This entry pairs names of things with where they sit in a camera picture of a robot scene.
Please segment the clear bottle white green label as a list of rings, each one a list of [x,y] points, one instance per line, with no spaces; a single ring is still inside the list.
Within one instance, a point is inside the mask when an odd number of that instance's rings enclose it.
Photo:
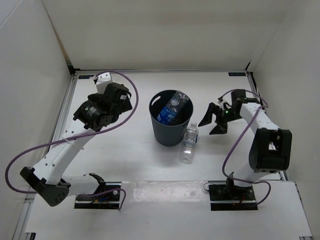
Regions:
[[[180,160],[185,164],[191,164],[196,151],[199,129],[196,122],[187,127],[181,145]]]

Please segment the clear bottle blue label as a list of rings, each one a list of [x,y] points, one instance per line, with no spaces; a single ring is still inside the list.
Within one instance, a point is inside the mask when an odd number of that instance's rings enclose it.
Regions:
[[[176,91],[157,115],[157,121],[163,125],[169,125],[178,116],[179,112],[188,101],[189,97],[185,93]]]

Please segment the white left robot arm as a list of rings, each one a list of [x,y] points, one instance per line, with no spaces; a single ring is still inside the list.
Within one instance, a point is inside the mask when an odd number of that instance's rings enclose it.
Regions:
[[[95,173],[68,176],[64,172],[76,155],[102,129],[115,123],[125,112],[134,113],[131,92],[123,84],[104,80],[96,84],[97,92],[88,95],[73,114],[73,119],[51,150],[34,166],[25,166],[21,177],[51,207],[66,197],[75,196],[77,208],[110,208],[119,201],[125,190],[120,185],[106,182]]]

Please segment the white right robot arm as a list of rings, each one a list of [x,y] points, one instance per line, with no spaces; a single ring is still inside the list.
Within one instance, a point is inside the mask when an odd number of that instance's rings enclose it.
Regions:
[[[264,112],[268,104],[261,104],[260,99],[249,97],[248,93],[246,89],[229,90],[231,103],[222,96],[217,104],[211,102],[199,123],[202,127],[214,122],[210,135],[224,135],[229,122],[243,119],[247,123],[245,130],[254,134],[248,162],[227,175],[231,183],[225,186],[224,193],[230,200],[238,199],[243,188],[251,187],[264,176],[285,171],[290,165],[292,132],[273,123]]]

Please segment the dark grey plastic bin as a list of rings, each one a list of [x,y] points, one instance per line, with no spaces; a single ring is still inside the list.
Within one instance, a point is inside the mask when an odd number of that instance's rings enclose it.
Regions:
[[[179,144],[186,132],[193,114],[191,99],[177,90],[163,90],[157,93],[149,103],[149,113],[154,137],[163,146]]]

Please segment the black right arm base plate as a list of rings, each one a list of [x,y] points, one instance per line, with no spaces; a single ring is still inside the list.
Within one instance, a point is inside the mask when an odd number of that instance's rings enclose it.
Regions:
[[[206,182],[203,190],[209,193],[210,210],[213,212],[258,210],[252,186],[237,187],[227,183]]]

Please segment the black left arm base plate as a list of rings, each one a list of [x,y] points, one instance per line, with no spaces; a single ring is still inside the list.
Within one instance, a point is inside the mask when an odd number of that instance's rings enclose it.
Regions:
[[[108,191],[107,193],[90,198],[77,196],[74,201],[74,208],[85,210],[118,210],[121,206],[121,188],[121,182],[106,182],[93,194]]]

